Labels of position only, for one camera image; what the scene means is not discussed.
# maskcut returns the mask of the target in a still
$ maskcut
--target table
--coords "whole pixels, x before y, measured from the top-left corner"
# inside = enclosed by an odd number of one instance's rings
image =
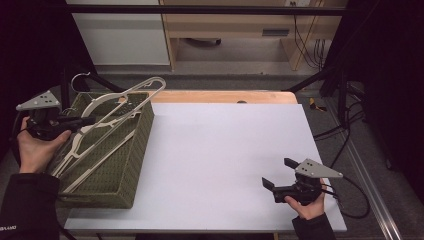
[[[163,103],[172,95],[179,103]],[[255,96],[257,102],[264,101],[261,96],[296,102],[282,92],[161,92],[152,104],[155,120],[133,208],[73,209],[65,228],[120,233],[293,229],[297,214],[287,204],[274,203],[261,177],[291,185],[294,171],[284,166],[284,157],[321,162],[302,106],[207,103],[249,102]],[[346,230],[335,200],[327,197],[325,204],[333,229]]]

